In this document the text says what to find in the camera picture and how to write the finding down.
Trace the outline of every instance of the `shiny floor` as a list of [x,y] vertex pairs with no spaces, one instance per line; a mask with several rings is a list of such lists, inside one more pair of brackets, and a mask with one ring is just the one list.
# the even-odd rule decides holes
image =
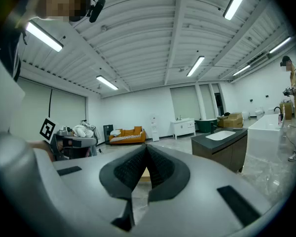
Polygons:
[[[244,128],[248,128],[257,120],[244,121]],[[283,138],[281,146],[275,157],[259,157],[257,155],[246,154],[246,159],[242,173],[237,173],[242,178],[252,184],[261,194],[267,198],[272,205],[289,195],[296,181],[296,161],[288,161],[296,145],[296,120],[287,120],[284,131],[286,137]],[[147,141],[147,144],[172,148],[187,154],[192,154],[191,137],[194,135],[180,136],[177,140],[173,137],[160,139],[160,141]],[[115,152],[120,148],[132,148],[133,145],[101,145],[104,154]],[[133,211],[135,223],[138,223],[148,209],[148,192],[151,190],[150,182],[139,182],[132,193]]]

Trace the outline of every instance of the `sneaker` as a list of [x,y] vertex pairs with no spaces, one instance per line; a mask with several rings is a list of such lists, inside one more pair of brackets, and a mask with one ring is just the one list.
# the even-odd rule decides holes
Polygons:
[[289,161],[295,161],[296,160],[296,151],[294,151],[293,154],[290,157],[288,157],[288,160]]

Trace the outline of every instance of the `fluorescent light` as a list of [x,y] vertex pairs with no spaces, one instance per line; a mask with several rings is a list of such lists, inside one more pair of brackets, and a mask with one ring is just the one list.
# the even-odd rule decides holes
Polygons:
[[223,16],[228,19],[231,20],[233,15],[236,13],[239,5],[241,4],[242,0],[230,0],[226,11],[224,12]]
[[202,61],[205,59],[205,56],[199,56],[196,60],[196,62],[194,63],[193,67],[190,69],[190,71],[187,74],[187,77],[190,77],[195,70],[198,68],[198,66],[202,63]]
[[64,45],[62,45],[59,41],[53,38],[53,36],[51,36],[48,32],[42,29],[35,22],[29,22],[26,26],[26,30],[33,34],[36,38],[40,39],[45,44],[49,45],[57,52],[59,52],[64,47]]
[[97,80],[101,81],[102,83],[106,84],[108,87],[117,90],[118,88],[113,85],[112,83],[110,83],[108,80],[106,80],[103,76],[98,76]]
[[244,67],[242,70],[239,70],[238,72],[234,73],[233,76],[236,76],[237,74],[241,73],[242,71],[244,71],[248,68],[250,68],[250,65],[248,65],[248,66]]
[[287,42],[289,42],[291,39],[291,37],[288,37],[286,40],[284,40],[282,43],[280,43],[279,45],[277,45],[275,48],[273,48],[270,53],[275,52],[277,49],[279,49],[281,46],[285,45]]

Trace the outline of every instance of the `orange sofa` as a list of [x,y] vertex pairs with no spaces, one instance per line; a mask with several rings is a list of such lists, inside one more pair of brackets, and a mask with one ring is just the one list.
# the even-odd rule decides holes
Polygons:
[[129,143],[144,143],[146,141],[146,132],[142,129],[141,126],[135,126],[132,130],[120,130],[120,135],[117,137],[131,136],[131,135],[140,135],[136,138],[128,138],[123,140],[111,141],[114,137],[113,135],[109,136],[110,144],[129,144]]

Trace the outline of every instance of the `white bathtub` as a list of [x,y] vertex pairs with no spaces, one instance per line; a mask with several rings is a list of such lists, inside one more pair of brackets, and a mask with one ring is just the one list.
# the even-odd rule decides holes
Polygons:
[[247,153],[265,160],[277,157],[283,124],[278,125],[278,114],[271,114],[251,125],[248,128]]

